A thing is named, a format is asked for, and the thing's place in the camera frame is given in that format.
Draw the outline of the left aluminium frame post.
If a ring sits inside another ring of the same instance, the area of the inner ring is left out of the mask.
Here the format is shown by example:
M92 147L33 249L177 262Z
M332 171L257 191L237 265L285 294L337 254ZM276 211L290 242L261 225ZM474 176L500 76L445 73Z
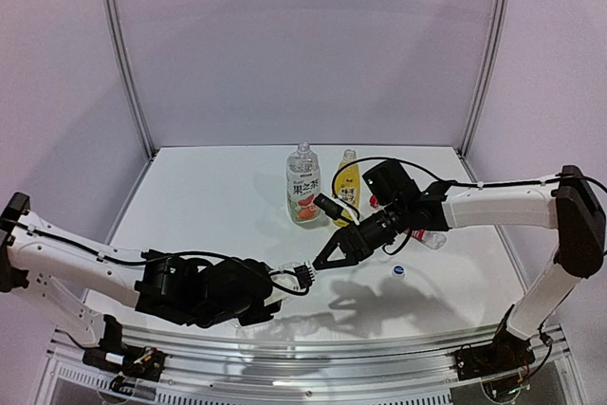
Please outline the left aluminium frame post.
M120 83L126 97L129 111L137 131L138 139L148 161L153 161L157 154L157 147L153 141L143 106L138 96L138 89L134 78L133 68L129 59L127 44L124 38L120 18L119 0L103 0L108 31L112 48L115 53Z

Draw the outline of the fruit tea bottle white label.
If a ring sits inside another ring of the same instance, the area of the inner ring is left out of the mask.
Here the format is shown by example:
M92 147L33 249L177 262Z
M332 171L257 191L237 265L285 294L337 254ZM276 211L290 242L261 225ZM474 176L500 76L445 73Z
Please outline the fruit tea bottle white label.
M317 220L321 215L315 204L315 199L321 192L321 168L318 155L309 143L300 143L287 157L285 178L290 219L298 225Z

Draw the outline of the front aluminium rail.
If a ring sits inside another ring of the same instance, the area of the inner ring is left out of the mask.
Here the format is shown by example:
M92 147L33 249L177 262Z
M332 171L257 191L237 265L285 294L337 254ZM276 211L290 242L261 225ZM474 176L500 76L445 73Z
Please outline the front aluminium rail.
M383 341L228 340L128 327L126 341L167 356L158 381L128 379L83 364L57 333L47 351L38 404L581 404L566 339L533 341L536 362L514 372L505 395L497 377L462 380L454 354L488 342L492 328Z

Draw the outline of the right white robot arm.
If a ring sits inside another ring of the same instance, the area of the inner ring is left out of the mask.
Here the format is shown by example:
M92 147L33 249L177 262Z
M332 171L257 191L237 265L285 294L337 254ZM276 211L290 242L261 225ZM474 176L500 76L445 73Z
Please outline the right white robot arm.
M576 166L527 181L460 183L435 180L420 190L397 159L385 159L363 180L380 211L338 229L313 262L316 270L352 267L414 230L532 226L556 230L559 241L543 272L506 313L496 335L528 341L574 287L596 274L605 257L606 214L597 182Z

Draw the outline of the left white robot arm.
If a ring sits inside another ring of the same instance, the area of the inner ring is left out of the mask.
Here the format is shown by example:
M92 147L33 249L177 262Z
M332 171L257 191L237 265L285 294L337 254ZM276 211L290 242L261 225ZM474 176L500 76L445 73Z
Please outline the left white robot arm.
M122 352L121 325L67 283L165 322L208 329L268 322L284 299L307 295L313 280L308 264L273 269L212 252L117 249L48 223L24 193L1 211L2 292L42 310L83 348Z

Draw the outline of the right aluminium frame post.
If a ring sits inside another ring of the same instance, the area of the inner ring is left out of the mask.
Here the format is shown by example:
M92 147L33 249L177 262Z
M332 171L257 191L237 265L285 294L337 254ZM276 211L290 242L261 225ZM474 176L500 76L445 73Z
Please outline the right aluminium frame post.
M469 156L486 104L487 93L490 87L492 73L497 62L501 36L506 19L507 2L508 0L493 0L483 58L481 60L479 75L473 91L473 98L464 135L458 149L459 155L463 159L467 159Z

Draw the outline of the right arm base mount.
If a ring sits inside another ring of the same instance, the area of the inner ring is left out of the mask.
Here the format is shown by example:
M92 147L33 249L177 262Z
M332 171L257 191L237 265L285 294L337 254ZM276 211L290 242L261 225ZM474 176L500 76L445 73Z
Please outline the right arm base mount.
M451 354L457 379L480 379L485 397L493 404L514 404L521 391L529 387L529 380L542 370L552 354L553 339L543 331L541 324L538 334L547 353L531 370L536 358L530 339L519 339L506 330L507 319L513 309L514 305L505 313L491 342L462 345Z

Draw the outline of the aluminium frame post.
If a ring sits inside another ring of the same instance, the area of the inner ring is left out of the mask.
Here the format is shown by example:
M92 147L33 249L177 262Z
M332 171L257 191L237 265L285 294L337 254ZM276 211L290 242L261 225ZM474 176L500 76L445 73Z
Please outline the aluminium frame post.
M120 18L119 0L103 0L108 31L112 48L115 53L120 83L126 97L129 111L137 131L138 139L148 161L153 161L157 154L157 147L153 141L143 106L138 96L138 89L134 78L133 68L129 59L127 44L124 38Z
M463 159L467 159L469 156L486 104L487 93L490 87L492 73L497 62L501 36L506 19L507 2L508 0L493 0L483 58L481 60L479 75L473 91L473 98L464 135L458 149L459 155Z

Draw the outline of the red label water bottle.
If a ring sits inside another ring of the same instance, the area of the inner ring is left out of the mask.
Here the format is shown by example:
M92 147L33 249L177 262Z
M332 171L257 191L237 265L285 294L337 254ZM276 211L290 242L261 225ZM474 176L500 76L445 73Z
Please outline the red label water bottle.
M447 243L447 236L439 231L414 230L412 238L432 250L441 249Z

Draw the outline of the blue white bottle cap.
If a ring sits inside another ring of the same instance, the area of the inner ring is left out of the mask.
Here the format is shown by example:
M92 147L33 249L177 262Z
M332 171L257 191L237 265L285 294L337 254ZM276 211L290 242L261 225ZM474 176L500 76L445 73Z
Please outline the blue white bottle cap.
M404 278L406 275L406 269L402 265L395 265L392 269L392 274L394 277Z

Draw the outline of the clear plastic bottle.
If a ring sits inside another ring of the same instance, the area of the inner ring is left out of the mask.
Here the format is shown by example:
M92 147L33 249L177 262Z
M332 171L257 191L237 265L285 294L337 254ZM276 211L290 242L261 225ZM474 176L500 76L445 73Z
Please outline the clear plastic bottle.
M292 275L294 275L294 276L295 276L295 274L294 274L294 272L293 272L293 268L294 268L294 267L296 267L296 266L299 266L299 265L303 265L303 264L287 263L287 264L285 264L285 265L281 265L281 266L279 266L279 267L271 267L271 268L272 268L272 269L274 269L275 271L278 271L278 270L286 270L286 271L287 271L289 274L292 274ZM299 295L298 297L304 297L304 296L306 296L307 294L301 294L301 295ZM283 308L284 304L285 304L285 303L288 303L289 301L281 301L281 304L282 304L281 309ZM251 326L251 325L254 325L254 324L240 324L240 325L241 325L242 327L246 327L246 326Z

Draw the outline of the yellow drink bottle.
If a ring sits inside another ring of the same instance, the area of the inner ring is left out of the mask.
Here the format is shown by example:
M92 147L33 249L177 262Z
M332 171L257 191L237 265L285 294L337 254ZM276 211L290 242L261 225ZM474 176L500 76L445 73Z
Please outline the yellow drink bottle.
M357 158L355 150L346 149L344 151L338 169L344 166L346 168L338 173L334 186L337 196L356 211L359 209L360 175L358 164L352 164L352 162Z

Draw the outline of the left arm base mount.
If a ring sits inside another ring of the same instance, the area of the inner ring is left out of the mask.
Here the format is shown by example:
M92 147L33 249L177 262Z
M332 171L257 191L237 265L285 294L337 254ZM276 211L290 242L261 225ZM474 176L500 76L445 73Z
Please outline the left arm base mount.
M83 350L83 363L116 376L109 383L113 393L131 395L138 379L159 382L167 354L152 346L138 347L122 340L122 325L112 316L103 316L99 344Z

